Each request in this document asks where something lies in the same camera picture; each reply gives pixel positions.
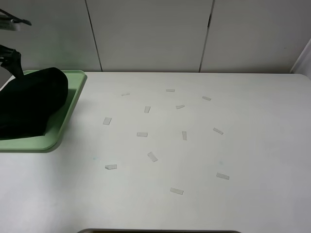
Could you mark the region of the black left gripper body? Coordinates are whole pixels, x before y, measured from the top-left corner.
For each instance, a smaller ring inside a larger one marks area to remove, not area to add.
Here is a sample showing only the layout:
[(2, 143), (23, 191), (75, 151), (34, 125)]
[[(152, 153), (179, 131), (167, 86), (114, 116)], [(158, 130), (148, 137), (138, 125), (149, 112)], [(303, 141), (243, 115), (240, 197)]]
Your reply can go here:
[(6, 60), (12, 59), (13, 53), (14, 53), (14, 49), (0, 45), (0, 61), (1, 62), (5, 62)]

